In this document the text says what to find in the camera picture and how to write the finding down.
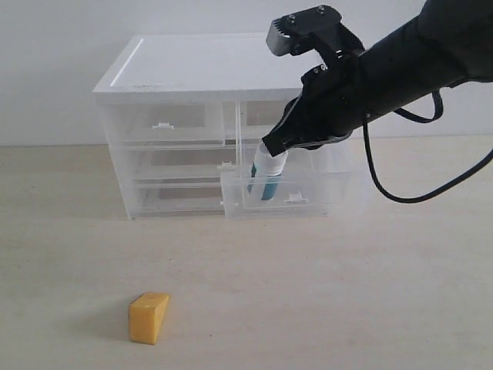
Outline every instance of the table surface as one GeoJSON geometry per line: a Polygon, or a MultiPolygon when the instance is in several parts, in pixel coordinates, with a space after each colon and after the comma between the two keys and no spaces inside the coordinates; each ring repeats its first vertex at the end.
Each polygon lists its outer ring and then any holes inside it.
{"type": "MultiPolygon", "coordinates": [[[[374,152],[382,181],[417,195],[492,139],[374,152]]],[[[492,180],[414,206],[372,190],[352,222],[127,221],[104,146],[0,148],[0,367],[491,370],[492,180]],[[145,291],[171,294],[156,346],[128,341],[145,291]]]]}

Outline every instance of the blue marker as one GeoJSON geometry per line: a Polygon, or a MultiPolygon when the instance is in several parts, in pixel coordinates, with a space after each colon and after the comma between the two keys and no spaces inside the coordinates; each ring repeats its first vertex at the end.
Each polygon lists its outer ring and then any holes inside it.
{"type": "MultiPolygon", "coordinates": [[[[272,157],[269,151],[260,141],[257,147],[257,152],[255,153],[255,160],[253,161],[251,177],[254,178],[265,178],[265,184],[263,186],[262,201],[272,200],[277,191],[279,185],[279,180],[283,174],[284,165],[287,160],[287,152],[281,153],[278,156],[272,157]]],[[[248,192],[252,193],[253,183],[248,186],[248,192]]]]}

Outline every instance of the white drawer top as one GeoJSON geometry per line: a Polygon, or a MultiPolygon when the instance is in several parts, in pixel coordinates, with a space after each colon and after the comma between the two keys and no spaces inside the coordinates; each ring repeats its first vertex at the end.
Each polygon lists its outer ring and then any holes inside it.
{"type": "Polygon", "coordinates": [[[264,34],[135,37],[99,82],[100,103],[276,100],[295,97],[316,52],[270,53],[264,34]]]}

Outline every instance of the yellow block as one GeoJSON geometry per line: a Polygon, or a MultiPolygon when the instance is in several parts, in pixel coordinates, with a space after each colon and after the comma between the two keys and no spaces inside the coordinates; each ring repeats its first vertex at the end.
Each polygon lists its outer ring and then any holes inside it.
{"type": "Polygon", "coordinates": [[[154,345],[164,319],[169,295],[145,293],[129,306],[130,340],[154,345]]]}

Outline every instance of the plastic storage box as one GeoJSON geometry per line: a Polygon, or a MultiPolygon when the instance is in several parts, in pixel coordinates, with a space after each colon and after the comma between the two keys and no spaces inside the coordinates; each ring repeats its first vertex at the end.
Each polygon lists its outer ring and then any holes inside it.
{"type": "Polygon", "coordinates": [[[260,138],[319,64],[271,55],[264,34],[135,37],[94,89],[129,218],[361,210],[367,175],[347,143],[291,150],[272,200],[250,178],[260,138]]]}

